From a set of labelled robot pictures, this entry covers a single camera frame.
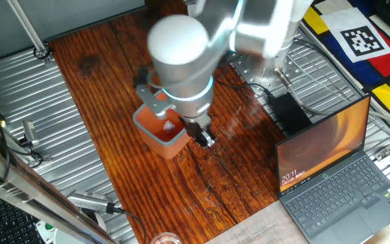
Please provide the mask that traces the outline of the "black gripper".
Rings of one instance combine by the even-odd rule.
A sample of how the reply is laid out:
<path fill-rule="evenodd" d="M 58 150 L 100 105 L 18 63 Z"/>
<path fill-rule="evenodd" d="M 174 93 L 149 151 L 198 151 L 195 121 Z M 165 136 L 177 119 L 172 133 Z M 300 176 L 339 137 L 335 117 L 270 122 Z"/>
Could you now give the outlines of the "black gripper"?
<path fill-rule="evenodd" d="M 211 132 L 211 119 L 208 116 L 199 118 L 180 117 L 189 136 L 193 137 L 197 144 L 207 148 L 212 147 L 216 142 L 215 135 Z"/>

